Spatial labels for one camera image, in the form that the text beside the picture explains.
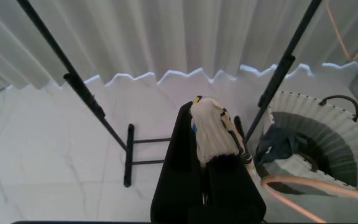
black handle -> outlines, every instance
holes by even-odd
[[[324,105],[327,103],[327,100],[335,99],[335,98],[342,98],[342,99],[345,99],[345,100],[349,100],[350,102],[353,103],[354,107],[356,108],[356,115],[354,115],[353,121],[356,122],[357,119],[358,119],[358,103],[356,102],[356,100],[354,100],[353,98],[351,98],[351,97],[349,97],[349,96],[344,96],[344,95],[328,96],[328,97],[325,97],[325,98],[319,103],[319,105],[320,105],[320,106],[324,106]]]

white tile floor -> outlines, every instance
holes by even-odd
[[[308,76],[299,69],[281,89],[323,98],[351,95],[344,69],[327,68],[331,76]],[[106,117],[126,141],[127,125],[135,138],[169,137],[180,106],[196,95],[216,97],[245,130],[272,71],[236,79],[221,73],[210,83],[201,70],[184,77],[172,72],[156,83],[152,74],[133,80],[118,76],[104,86],[87,83]],[[353,110],[343,101],[335,104]],[[168,143],[135,147],[134,160],[163,159]],[[149,221],[150,204],[161,164],[134,167],[130,188],[123,186],[124,151],[89,109],[64,85],[42,90],[28,86],[0,92],[0,223],[18,220]],[[261,190],[268,222],[308,222]],[[298,196],[298,203],[329,222],[358,222],[358,209],[346,198]]]

